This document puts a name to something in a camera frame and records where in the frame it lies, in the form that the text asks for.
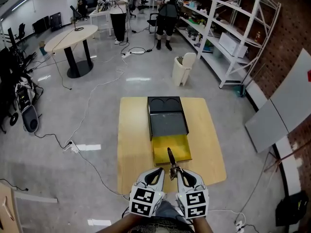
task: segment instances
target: person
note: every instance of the person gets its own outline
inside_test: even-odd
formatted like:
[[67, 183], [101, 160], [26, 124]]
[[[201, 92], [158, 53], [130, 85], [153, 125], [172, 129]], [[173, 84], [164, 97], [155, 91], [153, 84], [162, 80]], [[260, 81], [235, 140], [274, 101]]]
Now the person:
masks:
[[[196, 233], [213, 233], [205, 217], [192, 219]], [[97, 233], [193, 233], [189, 223], [167, 201], [162, 201], [155, 217], [144, 217], [130, 213], [113, 225]]]
[[110, 6], [110, 15], [113, 31], [116, 36], [115, 44], [118, 45], [120, 42], [124, 41], [126, 4], [128, 0], [109, 0], [109, 1], [112, 2]]
[[177, 22], [178, 16], [178, 5], [179, 0], [157, 0], [156, 3], [160, 5], [159, 16], [157, 18], [157, 45], [156, 49], [161, 49], [161, 37], [163, 35], [163, 30], [166, 28], [166, 44], [165, 46], [169, 51], [172, 51], [170, 45], [170, 39], [173, 34], [175, 24]]
[[87, 5], [82, 0], [78, 1], [76, 10], [82, 15], [83, 20], [87, 21], [87, 17], [86, 17]]

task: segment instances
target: white cardboard box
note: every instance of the white cardboard box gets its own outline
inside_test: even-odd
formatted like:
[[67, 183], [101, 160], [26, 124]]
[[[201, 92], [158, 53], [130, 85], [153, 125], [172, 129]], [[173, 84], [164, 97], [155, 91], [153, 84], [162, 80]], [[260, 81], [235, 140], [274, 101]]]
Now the white cardboard box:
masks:
[[[236, 39], [234, 39], [231, 35], [226, 34], [226, 33], [222, 33], [220, 40], [219, 40], [219, 44], [223, 46], [224, 49], [226, 49], [228, 51], [228, 53], [230, 53], [232, 56], [234, 56], [236, 54], [236, 51], [239, 48], [240, 42]], [[239, 58], [243, 58], [244, 55], [246, 54], [248, 47], [246, 46], [242, 46], [238, 57]]]

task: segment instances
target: round table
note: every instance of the round table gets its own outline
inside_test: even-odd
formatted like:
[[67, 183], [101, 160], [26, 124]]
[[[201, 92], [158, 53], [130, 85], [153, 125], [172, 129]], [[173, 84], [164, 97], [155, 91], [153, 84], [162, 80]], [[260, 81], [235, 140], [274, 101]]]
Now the round table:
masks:
[[[75, 29], [68, 29], [56, 35], [54, 38], [48, 41], [44, 50], [51, 52], [63, 49], [65, 51], [70, 68], [67, 71], [69, 78], [75, 79], [88, 74], [93, 69], [93, 63], [91, 61], [87, 41], [86, 39], [93, 35], [98, 27], [96, 25], [82, 25], [83, 29], [75, 31]], [[71, 46], [83, 41], [84, 50], [86, 52], [86, 60], [75, 62]]]

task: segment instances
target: gray shirt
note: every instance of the gray shirt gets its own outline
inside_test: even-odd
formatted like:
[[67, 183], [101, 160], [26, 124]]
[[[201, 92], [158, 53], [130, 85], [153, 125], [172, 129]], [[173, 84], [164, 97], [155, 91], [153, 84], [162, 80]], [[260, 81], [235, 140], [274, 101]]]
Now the gray shirt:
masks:
[[166, 5], [162, 5], [160, 7], [160, 15], [164, 16], [164, 17], [177, 17], [177, 10], [176, 8], [178, 8], [178, 6], [176, 5], [176, 7], [173, 4], [166, 4]]

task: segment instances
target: wheel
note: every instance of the wheel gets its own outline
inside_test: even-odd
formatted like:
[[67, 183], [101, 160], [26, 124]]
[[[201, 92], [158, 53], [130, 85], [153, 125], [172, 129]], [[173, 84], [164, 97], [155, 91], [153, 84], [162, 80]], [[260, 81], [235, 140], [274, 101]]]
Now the wheel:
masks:
[[18, 113], [15, 112], [10, 119], [10, 125], [11, 126], [15, 125], [17, 122], [17, 119], [18, 119]]

